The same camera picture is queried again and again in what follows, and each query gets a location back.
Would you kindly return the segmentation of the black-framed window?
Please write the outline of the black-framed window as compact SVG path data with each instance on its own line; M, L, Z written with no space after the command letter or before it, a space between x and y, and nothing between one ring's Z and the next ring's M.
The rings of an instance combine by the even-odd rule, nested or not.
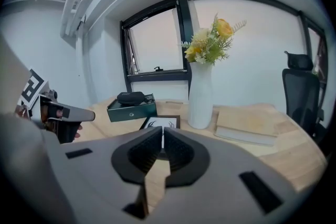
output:
M121 43L121 58L123 64L124 80L126 83L127 91L131 91L132 82L147 82L147 81L187 81L191 83L191 69L190 65L186 60L183 60L183 69L177 70L164 70L164 71L153 71L145 72L141 74L131 74L129 71L130 63L127 59L127 55L130 54L130 43L127 42L129 39L128 29L137 25L138 23L153 17L161 12L177 8L177 29L180 31L180 37L182 41L190 41L193 35L194 29L192 26L191 13L187 4L190 0L163 0L156 4L149 6L120 22L120 43ZM298 16L301 20L303 27L304 39L306 41L307 55L312 57L312 48L309 36L309 28L314 30L323 41L326 41L326 35L323 28L316 24L311 18L309 18L303 11L297 10L289 5L286 5L277 0L248 0L263 3L275 8L281 9L288 12L294 16Z

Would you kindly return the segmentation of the yellow flower bouquet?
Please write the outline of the yellow flower bouquet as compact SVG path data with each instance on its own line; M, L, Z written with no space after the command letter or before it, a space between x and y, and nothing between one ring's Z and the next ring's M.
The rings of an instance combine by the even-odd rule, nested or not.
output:
M215 64L218 60L229 57L228 50L232 47L234 35L247 24L242 20L231 26L226 20L214 16L211 28L199 29L190 42L182 42L184 58L190 62Z

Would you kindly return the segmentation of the framed deer picture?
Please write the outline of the framed deer picture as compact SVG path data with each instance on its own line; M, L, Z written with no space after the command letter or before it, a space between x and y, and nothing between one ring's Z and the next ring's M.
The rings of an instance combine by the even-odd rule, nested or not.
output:
M180 116L179 115L149 116L143 122L140 129L146 129L149 127L158 127L158 126L162 128L161 148L164 149L164 128L170 127L170 128L179 129L180 128Z

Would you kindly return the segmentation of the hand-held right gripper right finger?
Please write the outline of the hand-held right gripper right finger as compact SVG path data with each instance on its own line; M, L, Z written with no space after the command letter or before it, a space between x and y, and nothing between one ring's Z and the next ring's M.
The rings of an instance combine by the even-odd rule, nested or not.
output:
M296 197L293 185L232 143L164 130L171 162L154 224L277 224Z

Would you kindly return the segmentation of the black mesh chair with headrest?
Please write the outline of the black mesh chair with headrest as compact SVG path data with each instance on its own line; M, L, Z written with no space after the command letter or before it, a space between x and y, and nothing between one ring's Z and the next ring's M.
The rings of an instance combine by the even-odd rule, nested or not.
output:
M324 111L319 107L320 81L312 73L312 60L305 54L284 53L288 66L282 71L286 114L320 145L327 131L319 123Z

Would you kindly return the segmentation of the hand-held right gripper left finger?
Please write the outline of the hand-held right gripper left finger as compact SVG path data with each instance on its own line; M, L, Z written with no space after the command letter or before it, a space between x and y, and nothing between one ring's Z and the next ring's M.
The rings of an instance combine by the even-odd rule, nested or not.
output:
M71 224L156 224L149 219L145 177L161 149L162 129L60 144L44 134L50 165Z

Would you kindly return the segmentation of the beige book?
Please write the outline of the beige book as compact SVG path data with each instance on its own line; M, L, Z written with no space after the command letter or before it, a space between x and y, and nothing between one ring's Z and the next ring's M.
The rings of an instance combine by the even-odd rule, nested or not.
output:
M278 131L269 113L225 106L219 110L217 137L264 146L273 146Z

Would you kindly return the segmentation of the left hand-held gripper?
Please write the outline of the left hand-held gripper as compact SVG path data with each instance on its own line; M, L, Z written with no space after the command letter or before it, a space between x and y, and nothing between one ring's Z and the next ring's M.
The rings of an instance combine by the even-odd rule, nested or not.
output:
M57 101L58 94L49 82L30 69L28 79L19 98L15 113L35 123L40 129L56 134L60 143L71 143L77 137L79 123L93 121L95 113Z

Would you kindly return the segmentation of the dark green box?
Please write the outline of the dark green box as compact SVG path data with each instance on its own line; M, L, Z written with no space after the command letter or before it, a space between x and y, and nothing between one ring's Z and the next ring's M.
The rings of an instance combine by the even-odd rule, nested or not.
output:
M111 122L121 122L157 116L153 94L145 95L146 100L137 106L120 104L116 99L107 106L107 114Z

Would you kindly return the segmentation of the white ribbed vase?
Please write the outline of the white ribbed vase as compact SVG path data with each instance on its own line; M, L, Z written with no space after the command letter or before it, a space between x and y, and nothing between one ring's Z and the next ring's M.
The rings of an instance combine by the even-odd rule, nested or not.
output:
M190 63L192 79L188 100L188 124L195 129L209 126L213 112L212 65Z

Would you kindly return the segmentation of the black zip pouch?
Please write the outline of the black zip pouch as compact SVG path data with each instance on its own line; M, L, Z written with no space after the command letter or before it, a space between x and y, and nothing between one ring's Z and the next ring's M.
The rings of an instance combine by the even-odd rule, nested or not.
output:
M122 105L137 106L142 103L152 102L154 99L142 92L121 92L117 96L117 101Z

